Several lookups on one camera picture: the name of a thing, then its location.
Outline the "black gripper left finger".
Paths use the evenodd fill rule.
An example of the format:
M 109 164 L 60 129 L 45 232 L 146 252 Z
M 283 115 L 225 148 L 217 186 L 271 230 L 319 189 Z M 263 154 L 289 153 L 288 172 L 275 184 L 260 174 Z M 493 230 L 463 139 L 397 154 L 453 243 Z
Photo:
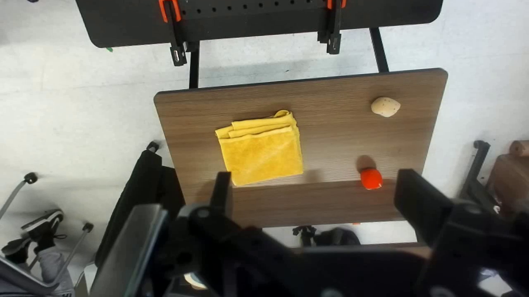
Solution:
M 220 172 L 215 179 L 213 194 L 210 200 L 210 209 L 215 214 L 220 214 L 220 215 L 228 214 L 230 191 L 232 191 L 232 174 Z

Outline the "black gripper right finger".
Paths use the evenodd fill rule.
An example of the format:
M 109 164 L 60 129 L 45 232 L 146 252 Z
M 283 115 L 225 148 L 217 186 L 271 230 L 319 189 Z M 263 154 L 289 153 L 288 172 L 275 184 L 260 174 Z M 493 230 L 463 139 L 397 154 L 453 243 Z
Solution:
M 415 230 L 422 243 L 435 243 L 455 205 L 412 169 L 397 176 L 395 209 Z

